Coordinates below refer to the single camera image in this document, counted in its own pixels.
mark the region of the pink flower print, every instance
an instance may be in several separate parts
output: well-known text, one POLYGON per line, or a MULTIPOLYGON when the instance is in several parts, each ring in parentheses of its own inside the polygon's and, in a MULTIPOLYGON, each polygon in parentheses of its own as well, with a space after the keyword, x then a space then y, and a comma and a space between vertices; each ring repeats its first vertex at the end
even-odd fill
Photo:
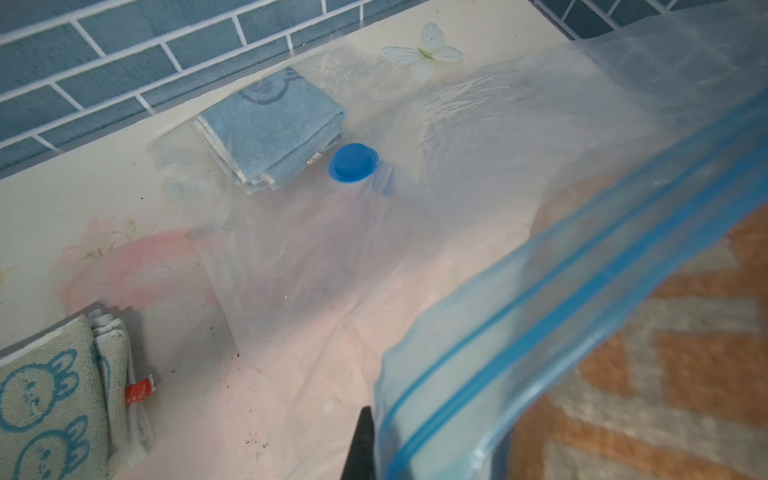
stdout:
POLYGON ((109 235, 114 232, 114 224, 112 223, 112 220, 109 220, 108 218, 103 220, 92 218, 91 221, 88 222, 88 231, 96 233, 97 235, 109 235))
POLYGON ((62 265, 66 265, 67 263, 83 260, 84 257, 85 248, 81 247, 80 245, 70 245, 61 251, 60 260, 62 265))

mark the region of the vacuum storage bag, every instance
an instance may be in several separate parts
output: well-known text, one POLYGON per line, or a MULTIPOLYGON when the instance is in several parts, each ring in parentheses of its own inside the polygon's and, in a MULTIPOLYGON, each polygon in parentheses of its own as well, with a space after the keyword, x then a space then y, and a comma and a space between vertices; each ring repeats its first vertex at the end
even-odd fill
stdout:
POLYGON ((373 404, 379 480, 490 477, 525 406, 760 201, 767 15, 657 15, 427 84, 333 42, 291 68, 341 138, 275 190, 246 194, 195 119, 154 142, 281 475, 338 478, 373 404), (356 142, 379 165, 340 183, 356 142))

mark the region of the towel label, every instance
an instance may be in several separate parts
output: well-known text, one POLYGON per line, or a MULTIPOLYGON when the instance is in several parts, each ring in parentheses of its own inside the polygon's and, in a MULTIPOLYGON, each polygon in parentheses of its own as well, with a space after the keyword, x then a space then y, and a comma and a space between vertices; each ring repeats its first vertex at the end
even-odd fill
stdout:
POLYGON ((154 379, 150 375, 139 383, 129 385, 125 389, 125 405, 143 402, 152 392, 154 392, 154 379))
POLYGON ((307 165, 311 165, 311 164, 315 163, 320 158, 323 158, 323 155, 324 154, 321 154, 321 153, 318 153, 318 152, 313 153, 312 157, 310 157, 310 159, 306 161, 306 164, 307 165))

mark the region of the blue tile wall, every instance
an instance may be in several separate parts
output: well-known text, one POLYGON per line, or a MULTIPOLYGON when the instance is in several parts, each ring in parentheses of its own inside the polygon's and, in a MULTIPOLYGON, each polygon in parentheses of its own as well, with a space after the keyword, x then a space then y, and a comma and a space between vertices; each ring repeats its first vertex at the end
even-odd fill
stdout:
POLYGON ((143 111, 145 111, 144 107, 141 106, 138 100, 128 98, 117 104, 95 111, 92 114, 44 131, 40 136, 56 147, 60 147, 78 138, 83 138, 85 135, 99 131, 104 127, 140 114, 143 111))
POLYGON ((352 10, 347 10, 346 12, 335 17, 323 20, 320 23, 316 23, 315 25, 306 27, 303 30, 299 30, 291 35, 291 38, 293 39, 293 44, 298 47, 304 45, 305 43, 317 40, 320 37, 331 34, 336 30, 349 27, 350 25, 358 23, 359 21, 360 12, 357 10, 357 8, 354 8, 352 10))
POLYGON ((608 23, 600 18, 600 15, 580 0, 576 0, 571 6, 571 10, 563 22, 581 38, 597 37, 613 30, 608 23))
POLYGON ((49 18, 58 17, 78 8, 88 7, 99 0, 24 0, 23 2, 2 2, 0 34, 16 30, 49 18))
POLYGON ((0 0, 0 170, 407 1, 0 0))
POLYGON ((197 65, 240 46, 235 24, 229 18, 168 42, 182 68, 197 65))
POLYGON ((163 48, 152 47, 86 70, 58 84, 80 105, 90 107, 174 73, 176 68, 163 48))
POLYGON ((328 11, 331 12, 337 8, 342 8, 345 5, 349 5, 352 2, 354 2, 354 0, 326 0, 326 8, 328 8, 328 11))
POLYGON ((72 25, 0 46, 0 92, 98 58, 72 25))
POLYGON ((13 137, 77 110, 45 86, 0 103, 0 138, 13 137))
POLYGON ((293 25, 319 17, 323 6, 317 0, 277 0, 238 16, 248 42, 261 40, 293 25))
POLYGON ((620 2, 611 14, 611 18, 624 27, 652 15, 659 15, 659 11, 647 2, 620 2))
POLYGON ((84 18, 80 24, 107 52, 121 50, 253 0, 137 0, 84 18))
MULTIPOLYGON (((718 2, 724 0, 659 0, 655 3, 661 10, 674 11, 718 2)), ((540 8, 541 12, 573 38, 597 37, 661 13, 650 0, 531 0, 531 3, 545 6, 546 9, 540 8)))
POLYGON ((366 3, 362 6, 362 13, 364 18, 369 18, 378 15, 379 13, 387 12, 407 1, 408 0, 373 0, 373 2, 366 3))
POLYGON ((32 157, 48 152, 48 148, 34 138, 25 138, 5 148, 0 148, 0 170, 13 167, 32 157))

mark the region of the white flower decal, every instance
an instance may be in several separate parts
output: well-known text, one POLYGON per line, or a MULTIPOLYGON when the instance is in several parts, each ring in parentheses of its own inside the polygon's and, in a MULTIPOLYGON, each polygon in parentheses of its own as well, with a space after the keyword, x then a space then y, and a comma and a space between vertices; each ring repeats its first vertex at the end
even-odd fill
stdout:
POLYGON ((418 81, 432 78, 434 60, 453 62, 462 59, 458 49, 445 45, 445 36, 435 22, 424 25, 421 47, 386 47, 380 53, 389 61, 411 65, 411 75, 418 81))

